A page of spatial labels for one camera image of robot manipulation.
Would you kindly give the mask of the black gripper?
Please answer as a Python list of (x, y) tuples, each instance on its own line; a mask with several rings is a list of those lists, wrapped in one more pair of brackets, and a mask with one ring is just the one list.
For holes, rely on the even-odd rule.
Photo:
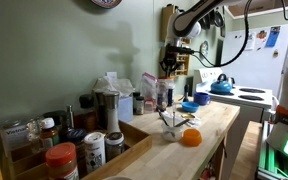
[(165, 47), (165, 53), (163, 59), (160, 61), (160, 66), (164, 69), (165, 77), (170, 77), (170, 68), (172, 69), (171, 76), (178, 76), (179, 63), (177, 62), (177, 55), (193, 55), (194, 51), (186, 47), (176, 47), (168, 44)]

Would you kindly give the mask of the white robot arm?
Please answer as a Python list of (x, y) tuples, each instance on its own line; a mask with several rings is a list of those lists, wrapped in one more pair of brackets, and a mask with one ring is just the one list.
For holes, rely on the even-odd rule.
[(186, 11), (177, 10), (168, 19), (164, 57), (160, 67), (169, 77), (180, 66), (178, 54), (193, 55), (194, 51), (182, 46), (182, 39), (193, 39), (201, 32), (199, 20), (218, 6), (237, 5), (242, 0), (199, 0)]

